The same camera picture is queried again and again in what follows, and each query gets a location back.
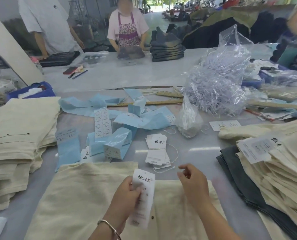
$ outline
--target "wooden ruler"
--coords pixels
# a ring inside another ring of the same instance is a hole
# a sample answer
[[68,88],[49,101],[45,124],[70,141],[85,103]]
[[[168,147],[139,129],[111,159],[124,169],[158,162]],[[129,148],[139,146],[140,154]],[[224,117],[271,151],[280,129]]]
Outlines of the wooden ruler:
[[183,95],[180,93],[167,92],[167,91],[157,92],[156,95],[166,96],[166,97],[174,97],[174,98],[180,98],[180,99],[183,98]]
[[273,107],[273,108],[281,108],[281,109],[296,109],[296,104],[278,104],[278,103],[271,103],[271,102],[260,102],[256,100],[249,100],[247,101],[248,105],[260,106],[260,107]]
[[[146,105],[166,105],[166,104],[181,104],[183,103],[183,99],[173,99],[173,100],[166,100],[166,101],[150,101],[146,102]],[[119,103],[114,105],[108,105],[108,107],[125,107],[129,104],[133,103]]]

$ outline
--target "table surface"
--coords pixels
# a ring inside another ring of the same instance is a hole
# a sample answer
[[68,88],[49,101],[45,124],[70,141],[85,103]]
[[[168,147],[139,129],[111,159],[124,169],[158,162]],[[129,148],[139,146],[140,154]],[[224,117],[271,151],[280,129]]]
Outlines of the table surface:
[[[160,88],[160,91],[171,91],[171,88]],[[75,96],[80,100],[87,100],[94,96],[96,91],[87,92],[68,92],[58,93],[58,96],[70,97]],[[98,93],[103,95],[111,95],[115,97],[125,97],[124,90],[102,90]],[[148,95],[150,101],[167,100],[167,97]],[[167,106],[175,116],[179,112],[181,105],[173,104]],[[126,107],[119,107],[116,109],[126,110]],[[145,138],[148,134],[162,133],[167,136],[167,142],[178,149],[178,160],[174,163],[177,167],[180,164],[192,163],[200,169],[211,180],[214,188],[218,194],[219,200],[225,212],[226,218],[234,228],[237,234],[242,239],[247,240],[271,240],[262,220],[258,213],[247,207],[246,204],[238,197],[229,181],[227,180],[224,172],[218,164],[215,157],[220,155],[220,149],[230,145],[228,141],[218,138],[218,132],[213,131],[211,128],[207,129],[209,121],[219,120],[234,120],[237,119],[241,125],[259,124],[263,123],[258,118],[250,113],[242,113],[239,117],[222,116],[220,118],[213,117],[212,115],[201,112],[204,120],[203,131],[201,131],[191,139],[182,136],[175,126],[176,134],[166,133],[162,129],[145,131],[139,129],[124,161],[137,161],[140,169],[147,170],[155,173],[150,164],[145,163],[146,154],[148,151]],[[79,139],[81,149],[85,148],[85,141],[87,133],[94,131],[94,118],[85,117],[74,114],[61,113],[58,118],[58,130],[65,128],[77,127],[79,130]],[[167,153],[172,161],[176,157],[176,151],[167,146]],[[26,234],[27,228],[30,225],[32,215],[37,207],[37,204],[44,194],[47,186],[50,184],[56,167],[57,159],[55,154],[57,147],[49,147],[43,154],[43,163],[40,169],[32,173],[29,178],[27,190],[17,193],[10,202],[8,209],[0,211],[0,217],[7,218],[7,224],[0,236],[0,240],[22,240]],[[175,180],[177,170],[172,169],[165,173],[155,173],[157,180]]]
[[[268,46],[268,44],[246,45],[251,52],[251,58],[264,60],[269,60],[274,51]],[[63,75],[69,66],[46,67],[43,71],[45,80],[52,85],[55,92],[184,86],[186,73],[199,64],[200,58],[205,56],[208,50],[208,48],[187,49],[183,58],[162,62],[152,62],[149,52],[146,52],[144,58],[131,61],[119,60],[117,53],[111,52],[102,62],[86,67],[88,72],[75,80],[68,79],[68,75]]]

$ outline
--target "bracelet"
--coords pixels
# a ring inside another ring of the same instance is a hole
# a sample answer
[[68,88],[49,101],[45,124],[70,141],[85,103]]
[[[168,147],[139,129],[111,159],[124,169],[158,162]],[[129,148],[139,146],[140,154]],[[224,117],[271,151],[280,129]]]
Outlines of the bracelet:
[[118,232],[114,229],[114,227],[108,221],[106,221],[106,220],[99,220],[97,222],[97,225],[99,225],[101,222],[104,222],[105,224],[107,224],[111,228],[111,230],[113,231],[113,233],[119,238],[119,240],[122,240],[121,237],[120,237],[120,235],[118,234]]

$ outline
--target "black pen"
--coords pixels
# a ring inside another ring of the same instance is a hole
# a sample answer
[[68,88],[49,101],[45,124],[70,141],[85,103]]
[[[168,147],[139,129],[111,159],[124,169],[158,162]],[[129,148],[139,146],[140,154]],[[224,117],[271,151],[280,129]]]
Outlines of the black pen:
[[88,70],[83,71],[82,73],[80,73],[79,75],[75,76],[72,78],[72,80],[74,80],[75,78],[77,78],[78,76],[81,76],[83,73],[87,72]]

